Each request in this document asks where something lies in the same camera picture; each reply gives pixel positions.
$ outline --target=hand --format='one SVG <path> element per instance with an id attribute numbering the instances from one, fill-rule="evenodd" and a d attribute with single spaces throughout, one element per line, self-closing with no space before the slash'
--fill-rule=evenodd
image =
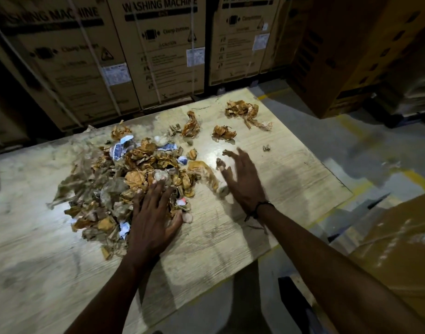
<path id="1" fill-rule="evenodd" d="M 182 211 L 177 211 L 171 224 L 165 227 L 167 203 L 174 188 L 164 190 L 163 187 L 164 180 L 153 183 L 144 197 L 141 209 L 141 195 L 137 194 L 134 197 L 129 247 L 123 259 L 134 267 L 147 264 L 163 252 L 182 226 Z"/>
<path id="2" fill-rule="evenodd" d="M 230 167 L 223 170 L 222 175 L 234 199 L 246 214 L 250 214 L 254 212 L 257 203 L 267 199 L 254 163 L 242 149 L 237 148 L 237 151 L 239 154 L 226 152 L 226 156 L 232 157 L 236 162 L 237 181 L 233 179 Z"/>

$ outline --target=concrete floor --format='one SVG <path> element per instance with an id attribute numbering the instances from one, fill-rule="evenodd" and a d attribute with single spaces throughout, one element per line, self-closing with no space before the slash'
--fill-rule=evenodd
<path id="1" fill-rule="evenodd" d="M 383 196 L 406 201 L 425 193 L 424 124 L 388 129 L 362 109 L 319 120 L 283 80 L 251 91 L 354 193 L 310 229 L 322 239 L 353 224 Z M 300 333 L 277 284 L 277 278 L 294 272 L 276 248 L 149 333 Z"/>

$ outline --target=black bracelet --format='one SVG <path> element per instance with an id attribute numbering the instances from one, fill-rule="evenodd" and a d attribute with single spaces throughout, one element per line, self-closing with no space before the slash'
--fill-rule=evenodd
<path id="1" fill-rule="evenodd" d="M 248 214 L 247 216 L 246 216 L 246 218 L 245 218 L 245 221 L 248 221 L 249 220 L 249 218 L 251 218 L 251 217 L 253 217 L 254 219 L 257 219 L 257 218 L 259 218 L 259 215 L 257 214 L 257 209 L 259 208 L 259 206 L 260 205 L 271 205 L 272 207 L 274 207 L 274 205 L 273 204 L 271 204 L 269 201 L 264 201 L 264 202 L 258 202 L 257 203 L 257 205 L 256 205 L 256 207 L 255 207 L 255 209 L 254 209 L 254 211 L 253 212 L 251 212 L 250 214 Z"/>

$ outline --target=wooden table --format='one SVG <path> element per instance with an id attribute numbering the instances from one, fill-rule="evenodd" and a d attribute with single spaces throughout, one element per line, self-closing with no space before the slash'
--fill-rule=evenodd
<path id="1" fill-rule="evenodd" d="M 273 122 L 271 132 L 243 120 L 228 119 L 228 100 L 259 105 L 258 119 Z M 126 124 L 139 138 L 167 131 L 187 121 L 193 110 L 201 124 L 194 140 L 198 160 L 215 168 L 223 149 L 248 151 L 269 199 L 283 213 L 307 227 L 342 203 L 351 192 L 248 89 L 191 103 Z M 237 131 L 236 144 L 215 142 L 215 125 Z M 73 233 L 68 204 L 47 208 L 57 185 L 71 170 L 87 142 L 102 145 L 111 127 L 0 155 L 0 333 L 61 333 L 95 296 L 118 266 L 104 261 L 97 242 Z M 177 141 L 186 151 L 190 148 Z M 262 146 L 271 145 L 264 152 Z M 191 199 L 194 221 L 181 232 L 152 271 L 143 303 L 132 303 L 125 333 L 142 333 L 218 282 L 277 245 L 271 234 L 248 227 L 232 196 L 219 200 L 203 184 Z"/>

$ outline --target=forearm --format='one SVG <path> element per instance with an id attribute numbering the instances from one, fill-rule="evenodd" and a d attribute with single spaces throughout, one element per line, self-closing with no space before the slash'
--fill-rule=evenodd
<path id="1" fill-rule="evenodd" d="M 259 216 L 341 333 L 425 333 L 413 310 L 341 253 L 271 206 Z"/>
<path id="2" fill-rule="evenodd" d="M 121 262 L 114 275 L 86 306 L 65 334 L 121 333 L 138 284 L 141 268 L 132 268 L 127 260 Z"/>

